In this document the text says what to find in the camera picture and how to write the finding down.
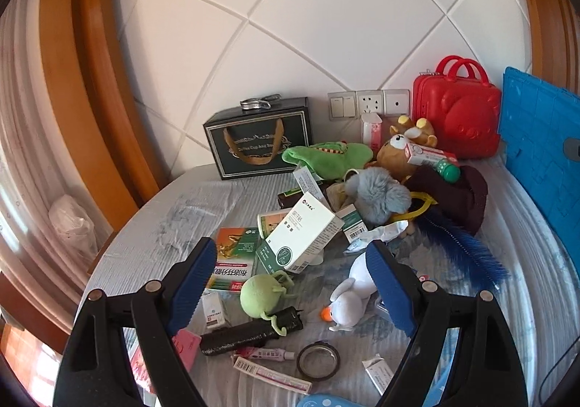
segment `black gift box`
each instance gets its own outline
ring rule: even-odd
[[[281,99],[270,109],[226,109],[214,114],[204,129],[221,179],[287,173],[295,166],[282,160],[282,152],[311,145],[308,98]]]

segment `red handbag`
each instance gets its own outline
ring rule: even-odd
[[[445,75],[444,68],[451,60],[456,61]],[[461,66],[467,68],[467,78],[457,76]],[[480,79],[475,77],[474,68]],[[500,144],[501,96],[479,63],[452,55],[443,59],[434,73],[415,80],[413,120],[427,118],[435,130],[437,148],[457,158],[491,157]]]

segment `plush toy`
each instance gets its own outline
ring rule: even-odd
[[[377,153],[376,162],[370,162],[367,166],[384,168],[393,178],[402,181],[417,169],[416,165],[407,163],[405,147],[411,143],[435,147],[437,137],[433,135],[433,126],[425,118],[413,124],[408,116],[400,116],[397,125],[391,126],[389,131],[391,139]]]
[[[344,142],[298,145],[284,150],[282,160],[294,165],[305,163],[322,179],[342,179],[350,168],[363,168],[372,160],[372,150],[364,144]]]
[[[368,300],[375,291],[375,283],[366,268],[366,253],[363,253],[350,267],[349,277],[332,292],[331,303],[320,312],[320,316],[326,322],[336,322],[335,326],[329,327],[333,332],[351,332],[362,319]]]
[[[254,275],[242,285],[240,304],[245,313],[254,319],[270,320],[272,328],[282,337],[286,336],[286,327],[280,329],[276,316],[269,316],[278,304],[280,297],[288,295],[286,291],[294,283],[284,271],[276,271],[271,275]]]
[[[409,189],[384,168],[372,167],[351,175],[344,191],[354,200],[363,220],[372,225],[386,224],[393,213],[405,213],[411,205]]]

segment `maroon hat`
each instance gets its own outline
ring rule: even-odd
[[[462,166],[460,169],[459,180],[451,184],[433,167],[421,165],[404,185],[411,191],[432,196],[444,216],[475,235],[483,222],[487,183],[475,168]]]

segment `green plush toy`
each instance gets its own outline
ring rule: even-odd
[[[276,271],[271,275],[255,275],[247,280],[240,292],[242,309],[254,319],[270,320],[272,328],[278,335],[286,336],[286,327],[281,329],[276,322],[276,316],[268,314],[274,311],[281,296],[286,296],[288,288],[294,283],[284,271]]]
[[[305,163],[322,179],[342,179],[351,168],[364,168],[372,160],[372,150],[364,144],[324,142],[290,147],[284,150],[282,160],[293,165]]]

